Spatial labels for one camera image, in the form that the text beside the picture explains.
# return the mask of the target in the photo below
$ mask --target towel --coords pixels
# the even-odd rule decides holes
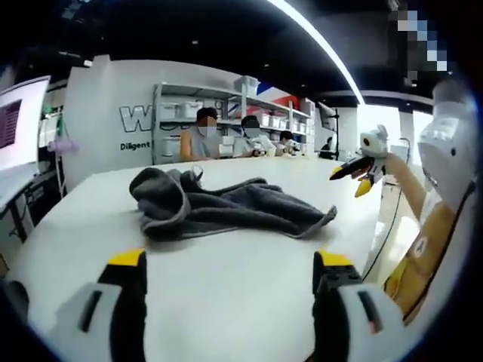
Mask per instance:
[[[173,241],[239,228],[308,238],[337,215],[335,206],[322,213],[262,178],[208,191],[202,175],[148,167],[132,180],[129,192],[143,212],[141,230],[149,239]]]

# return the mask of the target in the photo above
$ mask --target ceiling light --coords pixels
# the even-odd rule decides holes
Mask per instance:
[[[350,75],[349,70],[347,70],[347,67],[345,66],[345,64],[339,58],[339,56],[331,47],[331,45],[327,43],[327,41],[321,35],[321,33],[318,32],[317,29],[305,17],[303,17],[301,13],[299,13],[297,10],[292,8],[292,6],[289,5],[287,2],[285,2],[284,0],[267,0],[267,1],[270,2],[272,5],[276,6],[281,11],[283,11],[285,14],[287,14],[293,21],[299,24],[302,27],[302,29],[308,32],[309,35],[312,36],[312,38],[315,41],[317,41],[317,44],[325,51],[325,53],[327,53],[327,55],[332,59],[336,67],[342,73],[342,76],[346,79],[347,83],[351,87],[359,103],[365,104],[364,98],[362,98],[361,91],[357,88],[357,85],[355,84],[354,79]]]

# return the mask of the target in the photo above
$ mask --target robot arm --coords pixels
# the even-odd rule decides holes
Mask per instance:
[[[361,133],[361,154],[349,159],[334,170],[330,179],[341,179],[347,175],[364,174],[355,196],[367,194],[372,186],[386,174],[388,155],[387,131],[379,124],[376,130]]]

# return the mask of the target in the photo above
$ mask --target black ceiling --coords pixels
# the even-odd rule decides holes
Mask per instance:
[[[428,97],[444,75],[418,72],[417,87],[404,86],[407,45],[389,20],[386,0],[289,3],[326,37],[360,89]],[[319,46],[266,0],[49,0],[29,5],[18,26],[31,29],[12,49],[19,54],[20,79],[67,78],[72,65],[110,54],[113,60],[202,64],[312,98],[349,89]],[[427,68],[424,60],[411,66]]]

